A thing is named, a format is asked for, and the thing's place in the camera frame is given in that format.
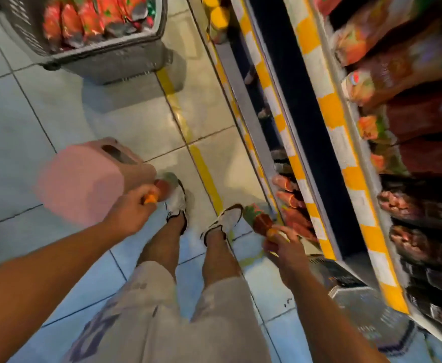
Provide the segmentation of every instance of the hand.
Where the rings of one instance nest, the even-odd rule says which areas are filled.
[[[122,238],[137,233],[157,209],[155,203],[141,204],[142,198],[148,193],[159,195],[159,189],[153,184],[146,184],[119,197],[103,223],[108,224],[109,228],[115,229]]]
[[[281,280],[289,289],[293,289],[296,287],[298,278],[302,277],[305,272],[309,272],[309,259],[303,244],[293,229],[282,225],[273,225],[273,228],[285,233],[290,241],[288,242],[286,238],[276,234],[265,239],[263,248],[267,252],[272,251],[278,254]]]

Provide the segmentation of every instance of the shorts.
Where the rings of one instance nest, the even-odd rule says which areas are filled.
[[[85,326],[63,361],[267,363],[271,358],[244,279],[221,280],[204,290],[189,322],[180,316],[172,275],[147,261]]]

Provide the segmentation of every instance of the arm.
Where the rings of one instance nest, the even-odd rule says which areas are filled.
[[[155,204],[140,205],[144,185],[122,196],[105,220],[0,265],[0,363],[41,327],[88,269],[110,248],[138,232]]]
[[[278,253],[281,279],[294,295],[314,363],[388,363],[351,325],[311,274],[296,233],[284,226],[275,227],[287,234],[290,242],[276,235],[265,241],[264,248]]]

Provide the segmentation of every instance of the person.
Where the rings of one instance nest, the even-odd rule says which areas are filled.
[[[230,251],[227,234],[242,215],[233,205],[203,232],[204,290],[191,321],[176,301],[180,236],[188,227],[182,184],[165,202],[166,224],[145,245],[130,279],[89,322],[63,358],[68,363],[270,362],[251,294]],[[137,233],[155,211],[141,204],[154,185],[136,188],[116,202],[97,225],[0,265],[0,363],[38,330],[71,288],[106,251]],[[309,270],[293,230],[265,241],[293,292],[314,362],[386,362],[353,328]]]

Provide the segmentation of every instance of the foot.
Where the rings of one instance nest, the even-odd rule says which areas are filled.
[[[200,235],[200,239],[202,239],[204,245],[206,245],[207,234],[214,229],[219,229],[221,232],[223,232],[224,239],[226,239],[228,233],[233,230],[236,224],[238,224],[242,214],[243,206],[241,204],[234,204],[233,206],[225,209],[221,215],[218,216],[218,219],[216,219],[216,221]]]
[[[165,200],[165,208],[167,209],[167,221],[171,218],[176,218],[182,216],[184,218],[184,227],[182,228],[181,235],[184,234],[188,227],[188,216],[187,216],[187,202],[186,202],[186,192],[182,185],[181,180],[179,180],[179,186],[177,186],[170,197]]]

